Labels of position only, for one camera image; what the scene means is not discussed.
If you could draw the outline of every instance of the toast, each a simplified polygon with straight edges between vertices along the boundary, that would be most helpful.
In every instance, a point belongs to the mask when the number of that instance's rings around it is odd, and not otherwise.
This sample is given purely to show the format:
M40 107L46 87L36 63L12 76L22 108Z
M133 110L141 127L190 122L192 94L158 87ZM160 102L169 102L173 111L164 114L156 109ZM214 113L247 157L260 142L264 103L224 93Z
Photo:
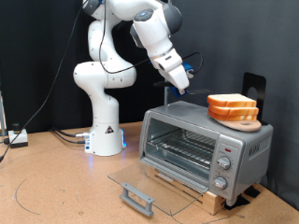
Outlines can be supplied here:
M239 116L223 116L223 115L218 115L210 110L207 111L208 115L212 117L213 119L218 119L218 120L228 120L228 121L239 121L239 120L256 120L257 116L256 115L239 115Z
M238 93L209 95L207 102L220 107L256 107L256 101Z
M208 109L218 115L223 116L238 116L238 115L258 115L258 107L219 107L209 105Z

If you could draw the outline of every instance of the wooden table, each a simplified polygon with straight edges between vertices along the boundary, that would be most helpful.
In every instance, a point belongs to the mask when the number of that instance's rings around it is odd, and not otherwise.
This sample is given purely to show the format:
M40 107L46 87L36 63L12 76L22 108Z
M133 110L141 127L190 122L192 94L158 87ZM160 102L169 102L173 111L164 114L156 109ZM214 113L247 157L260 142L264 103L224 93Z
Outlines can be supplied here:
M29 147L10 149L0 163L1 223L299 223L298 211L261 185L250 204L212 216L195 205L170 217L153 207L145 217L120 199L107 175L139 160L142 122L122 124L128 147L119 155L86 154L53 133L29 134ZM69 133L88 129L69 130ZM6 146L0 147L1 154Z

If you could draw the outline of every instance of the wooden block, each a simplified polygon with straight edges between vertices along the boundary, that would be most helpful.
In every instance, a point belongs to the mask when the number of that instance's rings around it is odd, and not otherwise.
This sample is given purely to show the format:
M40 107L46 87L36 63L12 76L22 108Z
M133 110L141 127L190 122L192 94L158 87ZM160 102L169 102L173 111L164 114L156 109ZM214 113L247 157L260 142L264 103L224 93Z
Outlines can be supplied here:
M197 189L193 189L169 175L164 175L152 167L147 168L147 176L190 201L197 199L198 193L201 193ZM208 191L202 197L199 197L194 204L214 216L224 207L224 202L224 198Z

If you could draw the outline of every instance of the oven door handle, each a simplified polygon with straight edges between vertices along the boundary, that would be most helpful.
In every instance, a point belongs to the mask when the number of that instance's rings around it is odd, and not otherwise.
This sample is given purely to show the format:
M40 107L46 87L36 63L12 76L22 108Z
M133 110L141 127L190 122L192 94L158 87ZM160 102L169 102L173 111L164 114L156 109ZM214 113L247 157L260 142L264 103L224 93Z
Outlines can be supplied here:
M153 216L154 213L153 213L153 211L151 211L152 203L155 202L155 200L153 198L151 198L147 194L141 192L140 190L132 187L128 183L123 183L123 184L121 184L121 186L123 187L123 192L121 194L121 198L126 203L128 203L134 209L136 209L140 213L146 215L147 217L152 217ZM136 201L134 201L133 199L131 199L129 197L129 191L132 192L137 197L139 197L142 200L144 200L146 202L146 207L142 206L140 203L137 203Z

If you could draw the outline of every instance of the oven dial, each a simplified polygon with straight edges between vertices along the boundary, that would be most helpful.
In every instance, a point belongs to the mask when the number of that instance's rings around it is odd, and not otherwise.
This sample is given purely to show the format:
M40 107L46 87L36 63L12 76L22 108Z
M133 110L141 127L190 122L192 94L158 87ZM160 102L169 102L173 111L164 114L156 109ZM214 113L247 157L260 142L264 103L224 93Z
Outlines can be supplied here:
M228 170L231 167L231 162L227 157L221 157L217 160L217 163L224 170Z
M214 185L219 189L226 189L226 187L227 187L226 179L219 176L219 177L217 177L217 179L214 180Z

